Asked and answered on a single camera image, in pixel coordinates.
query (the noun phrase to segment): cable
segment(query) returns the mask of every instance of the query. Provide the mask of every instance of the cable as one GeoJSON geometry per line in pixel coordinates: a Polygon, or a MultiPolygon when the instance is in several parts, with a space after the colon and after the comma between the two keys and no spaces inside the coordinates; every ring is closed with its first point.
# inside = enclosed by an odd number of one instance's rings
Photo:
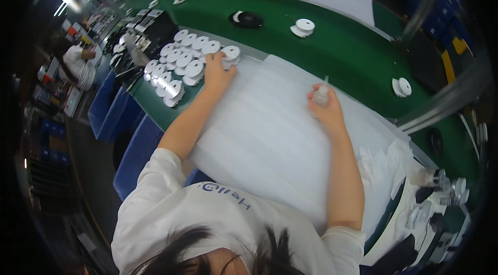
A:
{"type": "Polygon", "coordinates": [[[424,239],[422,240],[422,244],[420,245],[420,248],[417,251],[420,251],[422,249],[422,246],[424,246],[424,241],[425,241],[425,238],[427,237],[427,229],[429,227],[429,221],[430,221],[430,219],[427,221],[427,224],[425,225],[425,236],[424,236],[424,239]]]}

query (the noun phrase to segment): factory floor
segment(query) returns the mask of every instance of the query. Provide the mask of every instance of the factory floor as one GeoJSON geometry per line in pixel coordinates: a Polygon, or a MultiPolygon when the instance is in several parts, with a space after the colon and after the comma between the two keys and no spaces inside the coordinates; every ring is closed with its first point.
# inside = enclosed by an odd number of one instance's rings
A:
{"type": "MultiPolygon", "coordinates": [[[[110,245],[117,222],[117,211],[121,206],[121,199],[113,187],[116,173],[113,164],[114,144],[96,140],[84,119],[68,118],[66,128],[73,169],[91,216],[88,220],[95,224],[98,229],[96,232],[110,245]]],[[[193,168],[188,161],[182,164],[186,177],[193,168]]]]}

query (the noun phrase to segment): black round component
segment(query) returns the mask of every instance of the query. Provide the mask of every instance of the black round component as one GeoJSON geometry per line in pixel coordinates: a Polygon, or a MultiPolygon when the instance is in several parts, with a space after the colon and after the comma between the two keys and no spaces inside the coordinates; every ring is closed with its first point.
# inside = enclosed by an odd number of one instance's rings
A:
{"type": "Polygon", "coordinates": [[[437,128],[429,129],[427,133],[427,138],[429,141],[429,149],[434,154],[442,155],[443,154],[443,136],[441,132],[437,128]]]}
{"type": "Polygon", "coordinates": [[[263,17],[258,15],[256,12],[244,11],[239,15],[239,21],[235,22],[233,20],[233,15],[236,12],[228,16],[228,21],[239,28],[253,28],[257,29],[263,25],[263,17]]]}

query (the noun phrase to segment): left hand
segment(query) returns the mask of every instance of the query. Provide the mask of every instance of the left hand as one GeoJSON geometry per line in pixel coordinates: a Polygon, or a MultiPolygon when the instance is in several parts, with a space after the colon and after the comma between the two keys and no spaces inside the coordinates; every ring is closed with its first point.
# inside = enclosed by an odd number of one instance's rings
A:
{"type": "Polygon", "coordinates": [[[226,54],[222,51],[209,53],[206,55],[206,75],[204,91],[215,99],[223,96],[233,77],[237,73],[237,68],[232,64],[228,71],[225,71],[221,63],[226,54]]]}

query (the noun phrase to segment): dark hair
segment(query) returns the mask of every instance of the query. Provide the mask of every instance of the dark hair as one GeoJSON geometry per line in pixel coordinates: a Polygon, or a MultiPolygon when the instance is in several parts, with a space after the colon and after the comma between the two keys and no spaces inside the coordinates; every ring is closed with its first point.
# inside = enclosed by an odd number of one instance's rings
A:
{"type": "Polygon", "coordinates": [[[73,43],[68,41],[65,37],[63,36],[57,36],[53,42],[53,49],[52,52],[54,56],[57,58],[59,61],[59,64],[62,67],[62,70],[66,73],[67,77],[69,80],[71,80],[74,84],[78,84],[79,80],[73,75],[71,70],[67,67],[67,65],[64,63],[64,54],[67,52],[67,50],[73,46],[73,43]]]}
{"type": "MultiPolygon", "coordinates": [[[[278,239],[269,225],[266,225],[265,229],[267,235],[260,237],[254,253],[252,275],[306,275],[292,265],[293,253],[289,250],[287,228],[282,230],[278,239]]],[[[210,275],[211,267],[206,257],[198,256],[185,261],[180,260],[190,246],[212,236],[211,230],[206,226],[190,226],[170,233],[167,237],[168,245],[160,253],[140,264],[132,275],[182,275],[187,272],[195,275],[210,275]]],[[[233,257],[225,264],[221,275],[237,257],[233,257]]]]}

